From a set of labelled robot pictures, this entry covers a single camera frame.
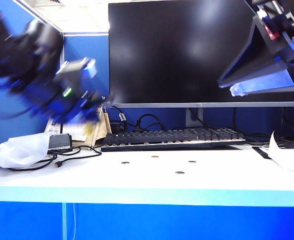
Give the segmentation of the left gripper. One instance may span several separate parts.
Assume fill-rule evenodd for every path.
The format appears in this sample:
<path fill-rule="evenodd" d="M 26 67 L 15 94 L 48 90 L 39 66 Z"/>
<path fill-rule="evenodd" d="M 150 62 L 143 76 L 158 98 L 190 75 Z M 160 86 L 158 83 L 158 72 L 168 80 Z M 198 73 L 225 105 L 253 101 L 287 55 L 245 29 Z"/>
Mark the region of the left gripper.
<path fill-rule="evenodd" d="M 82 122 L 97 120 L 97 108 L 104 102 L 104 84 L 99 77 L 56 76 L 49 86 L 54 95 L 38 105 L 39 112 L 62 124 L 77 115 Z"/>

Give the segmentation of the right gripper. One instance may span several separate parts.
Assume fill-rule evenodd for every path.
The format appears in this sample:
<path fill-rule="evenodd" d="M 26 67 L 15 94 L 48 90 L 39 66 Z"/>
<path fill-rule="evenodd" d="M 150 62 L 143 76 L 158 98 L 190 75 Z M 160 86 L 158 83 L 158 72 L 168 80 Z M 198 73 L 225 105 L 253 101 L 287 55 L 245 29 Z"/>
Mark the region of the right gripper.
<path fill-rule="evenodd" d="M 294 92 L 294 0 L 247 0 L 247 42 L 218 79 L 232 96 Z"/>

